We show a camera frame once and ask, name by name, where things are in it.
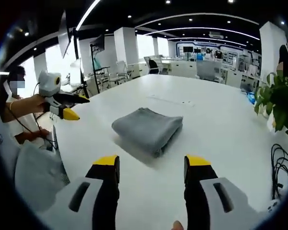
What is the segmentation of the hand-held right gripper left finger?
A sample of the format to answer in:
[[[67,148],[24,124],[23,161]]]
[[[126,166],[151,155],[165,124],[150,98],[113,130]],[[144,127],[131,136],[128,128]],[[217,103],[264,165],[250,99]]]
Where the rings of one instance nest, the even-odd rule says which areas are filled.
[[[52,230],[114,230],[120,182],[118,155],[95,161],[85,177],[64,187],[42,213]]]

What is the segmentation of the person's left hand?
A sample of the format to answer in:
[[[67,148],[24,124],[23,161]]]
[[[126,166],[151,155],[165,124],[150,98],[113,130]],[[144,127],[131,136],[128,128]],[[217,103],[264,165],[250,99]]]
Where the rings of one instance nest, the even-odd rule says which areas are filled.
[[[30,99],[30,109],[32,113],[43,113],[45,112],[45,105],[46,105],[46,100],[45,97],[36,94],[33,95]]]

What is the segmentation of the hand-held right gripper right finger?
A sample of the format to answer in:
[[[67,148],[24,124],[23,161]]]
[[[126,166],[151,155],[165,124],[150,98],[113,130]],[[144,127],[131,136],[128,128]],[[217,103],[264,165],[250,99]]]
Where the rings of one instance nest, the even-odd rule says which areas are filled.
[[[184,157],[184,184],[189,230],[252,230],[264,218],[242,190],[218,177],[202,157]]]

